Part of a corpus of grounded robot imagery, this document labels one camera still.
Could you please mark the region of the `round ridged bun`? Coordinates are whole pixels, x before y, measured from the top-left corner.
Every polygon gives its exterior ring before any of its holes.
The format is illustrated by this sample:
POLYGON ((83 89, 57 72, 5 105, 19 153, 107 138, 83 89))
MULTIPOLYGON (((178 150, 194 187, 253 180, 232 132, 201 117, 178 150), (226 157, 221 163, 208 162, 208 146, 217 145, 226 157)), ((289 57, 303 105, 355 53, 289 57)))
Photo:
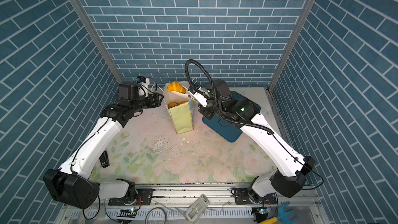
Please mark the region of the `round ridged bun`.
POLYGON ((179 82, 169 83, 167 86, 167 90, 168 90, 168 92, 176 92, 176 93, 181 93, 181 94, 187 93, 186 88, 179 82))

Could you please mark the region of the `white paper gift bag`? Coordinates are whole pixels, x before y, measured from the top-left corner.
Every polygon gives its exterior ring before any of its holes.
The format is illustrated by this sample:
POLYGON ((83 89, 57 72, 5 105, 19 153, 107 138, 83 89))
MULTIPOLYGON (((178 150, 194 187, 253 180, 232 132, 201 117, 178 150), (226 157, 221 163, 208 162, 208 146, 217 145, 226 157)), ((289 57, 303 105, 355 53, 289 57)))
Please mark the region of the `white paper gift bag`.
MULTIPOLYGON (((186 89, 189 87, 188 82, 179 82, 186 89)), ((189 131, 193 131, 193 110, 194 110, 194 102, 188 101, 187 103, 178 105, 176 107, 168 109, 167 105, 169 102, 169 92, 167 90, 167 86, 169 83, 166 83, 163 88, 163 102, 162 104, 165 106, 168 115, 171 118, 173 126, 177 134, 186 133, 189 131)))

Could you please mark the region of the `grey plastic handheld device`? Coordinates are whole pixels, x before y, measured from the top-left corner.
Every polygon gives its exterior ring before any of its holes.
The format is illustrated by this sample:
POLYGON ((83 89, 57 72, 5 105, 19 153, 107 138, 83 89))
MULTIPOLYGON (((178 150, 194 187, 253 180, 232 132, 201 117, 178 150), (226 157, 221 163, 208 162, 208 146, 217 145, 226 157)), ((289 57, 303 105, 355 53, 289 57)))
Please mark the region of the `grey plastic handheld device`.
POLYGON ((209 200, 205 195, 201 195, 198 199, 190 205, 190 207, 185 212, 185 218, 191 224, 196 223, 202 214, 205 212, 209 206, 209 200))

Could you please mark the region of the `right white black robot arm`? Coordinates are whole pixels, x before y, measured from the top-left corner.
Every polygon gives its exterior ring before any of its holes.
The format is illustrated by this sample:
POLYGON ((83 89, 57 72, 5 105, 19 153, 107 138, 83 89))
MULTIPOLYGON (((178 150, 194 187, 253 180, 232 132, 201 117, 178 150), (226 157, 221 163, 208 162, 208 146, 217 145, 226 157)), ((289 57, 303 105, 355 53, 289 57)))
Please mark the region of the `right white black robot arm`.
POLYGON ((306 176, 314 173, 315 160, 311 156, 303 156, 295 151, 266 121, 260 109, 252 100, 242 97, 236 99, 227 83, 213 80, 210 73, 197 60, 185 62, 184 71, 189 83, 186 96, 198 103, 198 111, 207 120, 214 116, 229 123, 252 138, 276 165, 271 176, 256 177, 248 187, 248 195, 252 202, 258 203, 271 193, 279 193, 292 198, 305 190, 306 176), (197 87, 190 78, 189 66, 198 67, 208 83, 197 87))

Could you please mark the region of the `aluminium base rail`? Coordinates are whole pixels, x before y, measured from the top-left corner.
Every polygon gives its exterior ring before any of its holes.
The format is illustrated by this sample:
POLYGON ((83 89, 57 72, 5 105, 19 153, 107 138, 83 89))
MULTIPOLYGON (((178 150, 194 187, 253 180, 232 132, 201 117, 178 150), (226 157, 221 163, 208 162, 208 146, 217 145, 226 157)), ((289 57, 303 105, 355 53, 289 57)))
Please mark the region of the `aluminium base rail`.
POLYGON ((190 224, 186 210, 205 195, 209 206, 196 224, 249 223, 277 217, 278 207, 290 202, 286 210, 298 215, 297 224, 327 224, 322 204, 314 190, 302 191, 293 198, 271 193, 258 203, 249 199, 246 184, 140 185, 141 202, 131 206, 117 200, 105 200, 85 211, 66 206, 57 224, 190 224))

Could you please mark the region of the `teal rectangular tray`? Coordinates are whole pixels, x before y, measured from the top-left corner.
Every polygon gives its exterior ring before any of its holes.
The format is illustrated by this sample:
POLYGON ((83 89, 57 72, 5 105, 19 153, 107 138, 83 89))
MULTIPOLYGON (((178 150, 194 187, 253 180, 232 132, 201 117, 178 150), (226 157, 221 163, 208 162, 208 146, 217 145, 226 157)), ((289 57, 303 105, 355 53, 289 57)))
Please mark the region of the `teal rectangular tray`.
POLYGON ((205 125, 223 137, 230 143, 234 143, 243 133, 236 126, 225 122, 219 116, 214 115, 211 120, 208 120, 206 117, 202 117, 202 121, 205 125))

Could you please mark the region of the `blue yellow toy wrench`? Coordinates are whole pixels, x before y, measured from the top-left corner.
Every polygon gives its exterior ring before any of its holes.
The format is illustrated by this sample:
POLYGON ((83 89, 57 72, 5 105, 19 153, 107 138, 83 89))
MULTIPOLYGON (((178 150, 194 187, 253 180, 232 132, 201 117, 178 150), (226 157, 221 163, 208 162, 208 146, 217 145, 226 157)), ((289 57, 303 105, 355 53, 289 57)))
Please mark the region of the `blue yellow toy wrench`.
POLYGON ((284 224, 294 224, 298 221, 299 217, 298 215, 295 215, 294 217, 290 217, 292 214, 294 214, 294 210, 286 210, 286 207, 290 205, 290 202, 284 202, 278 207, 278 216, 270 218, 268 220, 264 220, 260 222, 260 224, 274 224, 278 221, 283 222, 284 224))

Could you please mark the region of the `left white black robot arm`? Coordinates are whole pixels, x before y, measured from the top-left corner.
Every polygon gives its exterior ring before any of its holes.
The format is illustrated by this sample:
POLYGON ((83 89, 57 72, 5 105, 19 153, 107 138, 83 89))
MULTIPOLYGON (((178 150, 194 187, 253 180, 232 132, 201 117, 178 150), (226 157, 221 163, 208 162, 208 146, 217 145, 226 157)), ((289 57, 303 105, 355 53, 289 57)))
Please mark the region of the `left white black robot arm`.
POLYGON ((161 106, 163 95, 150 91, 150 79, 139 76, 136 81, 118 85, 116 102, 103 108, 93 130, 77 150, 57 169, 48 169, 43 176, 52 199, 80 209, 96 201, 116 199, 123 205, 137 202, 135 183, 117 179, 96 183, 89 177, 98 160, 107 163, 106 148, 128 121, 147 108, 161 106))

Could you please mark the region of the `black clip on table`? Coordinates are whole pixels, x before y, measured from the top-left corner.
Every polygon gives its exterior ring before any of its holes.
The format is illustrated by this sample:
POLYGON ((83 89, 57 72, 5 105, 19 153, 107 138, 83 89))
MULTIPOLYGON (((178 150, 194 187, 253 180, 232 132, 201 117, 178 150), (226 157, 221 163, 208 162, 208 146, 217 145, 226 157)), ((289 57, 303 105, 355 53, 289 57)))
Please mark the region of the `black clip on table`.
POLYGON ((102 154, 100 155, 99 161, 102 168, 107 168, 110 166, 109 156, 106 150, 103 151, 102 154))

